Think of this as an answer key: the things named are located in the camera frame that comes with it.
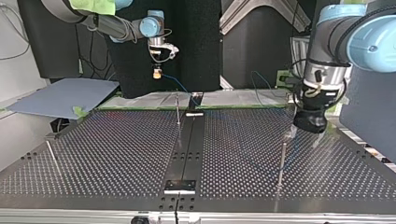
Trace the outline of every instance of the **metal rod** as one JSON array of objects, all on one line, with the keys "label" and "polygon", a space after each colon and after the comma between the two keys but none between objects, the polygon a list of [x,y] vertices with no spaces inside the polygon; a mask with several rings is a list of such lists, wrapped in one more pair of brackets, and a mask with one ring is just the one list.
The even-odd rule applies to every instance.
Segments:
[{"label": "metal rod", "polygon": [[52,158],[53,158],[55,161],[57,161],[57,160],[56,160],[56,157],[55,157],[55,154],[53,153],[52,146],[50,145],[50,141],[46,141],[46,143],[47,143],[47,146],[49,147],[50,155],[52,156]]},{"label": "metal rod", "polygon": [[279,180],[277,182],[277,186],[282,188],[282,178],[283,178],[283,169],[285,168],[285,158],[286,158],[286,147],[287,144],[282,144],[282,156],[280,158],[280,169],[279,169]]},{"label": "metal rod", "polygon": [[178,93],[176,92],[176,111],[177,111],[177,125],[180,125],[180,110],[178,104]]}]

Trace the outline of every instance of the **end effector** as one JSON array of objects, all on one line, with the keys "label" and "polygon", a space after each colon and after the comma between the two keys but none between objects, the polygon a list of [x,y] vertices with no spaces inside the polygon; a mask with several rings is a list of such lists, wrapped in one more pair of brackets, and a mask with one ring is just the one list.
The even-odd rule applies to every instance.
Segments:
[{"label": "end effector", "polygon": [[303,103],[297,104],[295,126],[311,133],[325,131],[325,112],[344,97],[345,73],[352,64],[368,71],[396,72],[396,15],[391,15],[395,12],[396,6],[367,12],[366,5],[335,5],[321,11],[304,84],[294,99]]},{"label": "end effector", "polygon": [[[128,7],[133,1],[120,2],[122,6]],[[150,10],[148,16],[142,20],[127,21],[117,16],[75,10],[68,0],[42,0],[42,3],[62,21],[84,24],[90,29],[109,35],[114,42],[137,43],[138,39],[148,38],[148,52],[152,59],[154,78],[161,78],[163,63],[174,59],[179,52],[176,46],[166,43],[166,37],[172,30],[164,28],[165,16],[160,10]]]}]

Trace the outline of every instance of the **metal frame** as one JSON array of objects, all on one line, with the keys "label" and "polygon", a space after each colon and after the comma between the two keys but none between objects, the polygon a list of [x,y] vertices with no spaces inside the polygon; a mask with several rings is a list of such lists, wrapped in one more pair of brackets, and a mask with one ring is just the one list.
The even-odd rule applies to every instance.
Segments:
[{"label": "metal frame", "polygon": [[[361,155],[363,162],[370,164],[390,182],[396,183],[396,175],[375,158],[371,158],[364,148],[336,129],[336,134],[351,150]],[[205,117],[183,118],[183,129],[180,133],[180,144],[175,143],[173,153],[177,158],[170,161],[163,179],[163,186],[168,179],[192,179],[197,181],[196,192],[199,192],[201,167],[203,162],[203,143],[205,136]],[[45,145],[33,150],[45,150]],[[3,172],[11,172],[26,161],[17,161]],[[393,202],[371,202],[370,207],[364,203],[328,201],[328,200],[224,200],[208,201],[195,195],[161,194],[155,200],[117,200],[103,198],[48,198],[37,203],[36,196],[2,196],[3,204],[9,208],[0,209],[0,223],[47,223],[62,220],[62,223],[125,223],[135,216],[161,219],[161,223],[175,223],[175,213],[181,223],[396,223],[396,216],[388,216],[394,211]],[[335,214],[324,214],[331,211]],[[351,215],[354,213],[384,214],[375,216]]]},{"label": "metal frame", "polygon": [[278,11],[297,31],[304,31],[311,20],[306,16],[303,9],[298,6],[296,0],[234,0],[220,19],[220,29],[223,35],[227,35],[235,25],[246,17],[256,7],[272,7]]},{"label": "metal frame", "polygon": [[[0,223],[130,223],[133,217],[148,217],[152,223],[175,223],[173,213],[125,211],[0,210]],[[394,216],[350,214],[231,214],[178,213],[180,223],[396,223]]]}]

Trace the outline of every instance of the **black cable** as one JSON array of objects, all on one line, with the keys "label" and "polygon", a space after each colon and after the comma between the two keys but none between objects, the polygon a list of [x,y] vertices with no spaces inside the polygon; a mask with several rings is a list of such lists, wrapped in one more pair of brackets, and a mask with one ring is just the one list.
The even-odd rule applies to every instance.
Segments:
[{"label": "black cable", "polygon": [[104,67],[104,68],[99,68],[99,67],[97,67],[97,66],[93,63],[93,60],[92,60],[93,43],[94,43],[94,32],[92,32],[92,35],[91,35],[90,62],[91,62],[92,67],[93,67],[96,71],[101,71],[101,72],[103,72],[103,71],[105,71],[105,70],[107,69],[107,67],[108,67],[108,59],[109,59],[108,56],[109,56],[109,51],[107,50],[107,53],[106,53],[106,65],[105,65],[105,67]]},{"label": "black cable", "polygon": [[[7,6],[7,5],[5,5],[4,7],[5,7],[5,8],[8,8],[9,10],[11,10],[11,11],[14,13],[14,15],[15,15],[15,16],[20,20],[20,22],[21,22],[21,16],[20,16],[14,9],[12,9],[11,7],[9,7],[9,6]],[[12,23],[11,19],[10,19],[9,16],[6,14],[6,12],[5,12],[2,8],[0,8],[0,10],[1,10],[1,12],[4,14],[4,16],[7,18],[8,22],[10,23],[10,25],[11,25],[11,26],[14,28],[14,30],[18,33],[18,35],[19,35],[24,41],[26,41],[26,43],[27,43],[27,47],[26,47],[26,50],[25,50],[24,52],[19,53],[19,54],[14,55],[14,56],[6,57],[6,58],[0,58],[0,61],[5,61],[5,60],[11,60],[11,59],[19,58],[19,57],[21,57],[22,55],[26,54],[26,53],[29,51],[30,43],[27,41],[27,37],[26,37],[26,36],[23,36],[23,35],[20,33],[20,31],[16,28],[16,26]]]},{"label": "black cable", "polygon": [[[294,9],[294,13],[293,13],[293,20],[291,22],[291,41],[290,41],[290,48],[291,48],[291,55],[292,55],[292,59],[294,61],[296,61],[296,55],[294,54],[294,47],[293,47],[293,41],[292,39],[294,38],[294,23],[296,22],[296,16],[297,16],[297,10],[298,10],[298,6],[300,4],[298,3],[298,1],[296,1],[296,8]],[[300,74],[300,70],[297,69],[297,73],[299,75],[299,77],[301,77]]]},{"label": "black cable", "polygon": [[25,50],[24,52],[22,52],[22,53],[20,53],[20,54],[17,54],[17,55],[14,55],[14,56],[11,56],[11,57],[0,58],[0,61],[5,61],[5,60],[11,60],[11,59],[19,58],[19,57],[21,57],[22,55],[26,54],[27,51],[29,51],[29,48],[30,48],[30,44],[27,46],[27,48],[26,48],[26,50]]},{"label": "black cable", "polygon": [[301,74],[300,74],[300,70],[298,70],[298,68],[297,68],[297,72],[299,73],[299,76],[297,76],[296,74],[293,73],[293,68],[294,68],[294,66],[295,66],[297,63],[302,63],[302,62],[305,62],[305,61],[307,61],[307,59],[300,59],[299,61],[297,61],[297,62],[295,62],[295,63],[292,63],[291,66],[289,66],[289,71],[291,72],[291,74],[292,74],[295,78],[297,78],[297,79],[299,79],[299,80],[302,80],[302,79],[303,79],[303,77],[302,77]]},{"label": "black cable", "polygon": [[396,9],[396,5],[394,5],[394,6],[388,6],[388,7],[383,7],[383,8],[377,9],[377,10],[375,10],[375,11],[372,11],[372,12],[370,12],[369,14],[367,14],[367,15],[361,17],[360,19],[358,19],[357,21],[355,21],[355,22],[354,22],[354,23],[353,23],[353,24],[341,35],[340,39],[338,40],[337,45],[336,45],[336,47],[335,47],[335,53],[334,53],[334,55],[335,55],[335,58],[334,58],[335,61],[338,62],[338,63],[342,63],[341,60],[340,60],[340,58],[339,58],[339,56],[340,56],[340,50],[341,50],[341,45],[342,45],[342,43],[344,42],[344,40],[350,35],[350,33],[352,33],[359,25],[361,25],[361,24],[364,23],[368,18],[370,18],[370,17],[372,17],[372,16],[374,16],[374,15],[376,15],[376,14],[379,14],[379,13],[381,13],[381,12],[385,12],[385,11],[388,11],[388,10],[394,10],[394,9]]},{"label": "black cable", "polygon": [[92,37],[91,37],[90,59],[87,60],[81,54],[81,47],[80,47],[80,43],[79,43],[78,28],[77,28],[76,24],[75,24],[75,31],[76,31],[76,39],[77,39],[77,47],[78,47],[78,57],[79,57],[79,59],[81,61],[86,63],[91,68],[92,74],[91,74],[90,78],[93,78],[94,75],[96,74],[97,76],[99,76],[99,78],[106,79],[105,77],[102,77],[99,73],[96,72],[98,69],[94,66],[94,64],[92,63],[92,60],[91,60],[91,58],[92,58],[92,47],[93,47],[93,43],[92,43],[92,41],[93,41],[93,32],[92,32]]}]

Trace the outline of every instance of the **cable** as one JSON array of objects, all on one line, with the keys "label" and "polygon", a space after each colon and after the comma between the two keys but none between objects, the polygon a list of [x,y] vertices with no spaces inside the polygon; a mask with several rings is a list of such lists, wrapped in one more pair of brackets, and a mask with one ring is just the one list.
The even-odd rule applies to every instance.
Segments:
[{"label": "cable", "polygon": [[76,40],[77,40],[77,47],[78,47],[78,57],[79,57],[80,60],[82,60],[84,63],[86,63],[91,68],[92,74],[91,74],[90,78],[93,78],[94,75],[96,74],[99,78],[105,80],[106,78],[102,77],[97,71],[105,71],[105,69],[107,68],[108,62],[109,62],[109,60],[108,60],[109,59],[108,58],[108,56],[109,56],[108,51],[107,51],[107,56],[106,56],[106,67],[105,67],[105,69],[97,68],[92,62],[92,48],[93,48],[93,39],[94,39],[93,35],[94,35],[94,32],[92,32],[92,35],[91,35],[90,59],[89,60],[85,59],[82,56],[82,54],[81,54],[81,47],[80,47],[80,43],[79,43],[78,28],[77,28],[76,25],[75,25],[75,32],[76,32]]},{"label": "cable", "polygon": [[93,60],[92,60],[93,43],[94,43],[94,34],[95,34],[95,33],[98,33],[98,32],[92,32],[92,37],[91,37],[90,63],[91,63],[91,65],[92,65],[92,67],[95,69],[95,71],[101,71],[101,72],[103,72],[103,71],[105,71],[105,70],[107,69],[107,67],[108,67],[109,50],[107,50],[107,53],[106,53],[106,65],[105,65],[105,67],[104,67],[104,68],[98,68],[98,67],[93,63]]},{"label": "cable", "polygon": [[[14,8],[9,7],[7,5],[0,6],[0,8],[3,12],[3,15],[5,16],[5,18],[8,20],[9,24],[11,25],[11,27],[15,30],[15,32],[17,32],[18,36],[20,38],[22,38],[26,42],[26,44],[29,44],[29,40],[27,39],[26,33],[24,32],[24,29],[23,29],[23,21],[22,21],[21,16],[19,15],[19,13]],[[21,34],[21,32],[18,30],[18,28],[14,25],[14,23],[11,21],[9,16],[3,10],[3,8],[10,10],[18,18],[18,20],[20,21],[20,25],[21,25],[23,34]]]},{"label": "cable", "polygon": [[151,50],[150,50],[149,47],[150,47],[150,45],[149,45],[149,40],[148,40],[148,54],[149,54],[149,56],[151,57],[152,61],[154,61],[155,63],[166,63],[166,62],[168,62],[168,61],[171,59],[171,56],[169,55],[169,57],[168,57],[167,59],[158,61],[158,60],[155,59],[154,56],[152,55]]},{"label": "cable", "polygon": [[268,89],[270,89],[271,94],[273,94],[275,97],[279,97],[279,98],[284,98],[284,97],[286,97],[286,95],[280,96],[280,95],[274,94],[274,90],[271,88],[271,85],[270,85],[270,83],[267,81],[267,79],[265,79],[265,78],[262,76],[262,74],[260,74],[258,71],[252,71],[252,72],[250,73],[250,79],[251,79],[251,81],[253,82],[253,86],[254,86],[254,89],[256,90],[256,95],[257,95],[257,96],[258,96],[258,93],[257,93],[256,83],[255,83],[254,78],[253,78],[253,74],[256,74],[258,77],[260,77],[260,78],[265,82],[265,84],[267,84]]},{"label": "cable", "polygon": [[107,68],[106,73],[105,73],[105,77],[103,78],[103,80],[110,80],[115,75],[115,72],[114,72],[113,75],[111,75],[109,79],[106,79],[106,77],[108,76],[108,73],[110,72],[112,66],[113,66],[113,63],[111,63],[110,66]]},{"label": "cable", "polygon": [[[292,41],[292,39],[294,38],[294,24],[295,24],[295,22],[296,22],[297,10],[298,10],[299,5],[300,5],[300,4],[298,3],[298,1],[296,1],[296,8],[294,9],[293,20],[292,20],[292,22],[291,22],[290,46],[291,46],[291,56],[292,56],[292,59],[293,59],[294,61],[297,61],[297,58],[296,58],[296,55],[294,54],[294,47],[293,47],[293,41]],[[298,73],[299,77],[302,77],[301,74],[300,74],[300,70],[299,70],[298,68],[297,68],[297,73]]]},{"label": "cable", "polygon": [[[18,28],[14,25],[14,23],[11,21],[11,19],[9,18],[9,16],[8,16],[8,15],[6,14],[6,12],[3,10],[3,8],[10,10],[10,11],[18,18],[18,20],[19,20],[20,23],[21,23],[21,28],[22,28],[23,34],[21,34],[21,32],[18,30]],[[0,5],[0,9],[1,9],[1,12],[2,12],[3,16],[4,16],[4,17],[6,18],[6,20],[9,22],[9,24],[10,24],[11,27],[15,30],[15,32],[18,34],[18,36],[19,36],[20,38],[22,38],[22,40],[25,41],[25,42],[27,43],[27,48],[26,48],[26,50],[25,50],[24,52],[19,53],[19,54],[14,55],[14,56],[6,57],[6,58],[0,58],[0,61],[5,61],[5,60],[11,60],[11,59],[19,58],[19,57],[21,57],[22,55],[26,54],[26,53],[29,51],[29,49],[30,49],[30,43],[29,43],[29,41],[28,41],[28,39],[27,39],[26,33],[25,33],[24,30],[23,30],[23,21],[22,21],[22,19],[21,19],[21,16],[18,14],[18,12],[17,12],[14,8],[9,7],[9,6],[7,6],[6,4],[3,4],[3,5]]]},{"label": "cable", "polygon": [[[165,75],[165,74],[163,74],[163,77],[167,77],[167,78],[169,78],[169,79],[173,79],[173,80],[181,87],[181,89],[183,89],[184,92],[189,93],[189,92],[187,91],[187,89],[183,86],[183,84],[181,84],[181,82],[180,82],[177,78],[175,78],[175,77],[170,77],[170,76],[167,76],[167,75]],[[195,105],[199,105],[199,104],[194,100],[193,97],[191,98],[191,100],[195,103]]]},{"label": "cable", "polygon": [[137,44],[137,35],[136,35],[136,33],[134,32],[134,30],[135,30],[136,28],[134,27],[133,23],[132,23],[131,21],[127,21],[127,20],[125,20],[125,19],[123,19],[123,18],[120,18],[120,17],[116,17],[116,18],[119,19],[119,20],[123,23],[123,25],[124,25],[124,27],[125,27],[125,30],[129,31],[129,34],[127,34],[127,35],[124,37],[124,39],[120,39],[120,41],[123,41],[123,40],[127,39],[127,38],[129,37],[129,35],[132,35],[132,37],[133,37],[132,42],[133,42],[134,44]]},{"label": "cable", "polygon": [[292,76],[294,76],[295,78],[300,79],[300,80],[303,79],[303,77],[301,76],[298,68],[297,68],[297,72],[299,73],[299,76],[297,76],[296,74],[293,73],[293,68],[294,68],[295,65],[297,65],[297,63],[302,63],[302,62],[305,62],[305,61],[307,61],[307,59],[300,59],[299,61],[291,64],[291,66],[289,67],[289,71],[290,71]]},{"label": "cable", "polygon": [[114,72],[113,74],[111,74],[111,76],[107,79],[107,81],[111,80],[111,78],[113,78],[116,74],[117,74],[117,72]]},{"label": "cable", "polygon": [[323,112],[323,111],[325,111],[325,110],[327,110],[327,109],[330,109],[330,108],[332,108],[333,106],[335,106],[335,105],[337,105],[338,103],[340,103],[340,101],[344,98],[344,96],[347,94],[347,81],[344,79],[343,80],[343,84],[344,84],[344,89],[343,89],[343,92],[341,93],[341,95],[338,97],[338,99],[336,100],[336,101],[334,101],[334,103],[332,103],[331,105],[328,105],[328,106],[323,106],[323,108],[322,109],[320,109],[320,110],[306,110],[306,109],[303,109],[298,103],[297,103],[297,94],[296,93],[294,93],[293,94],[293,102],[294,102],[294,104],[297,106],[297,108],[299,108],[300,110],[302,110],[302,111],[304,111],[304,112],[307,112],[307,113],[318,113],[318,112]]}]

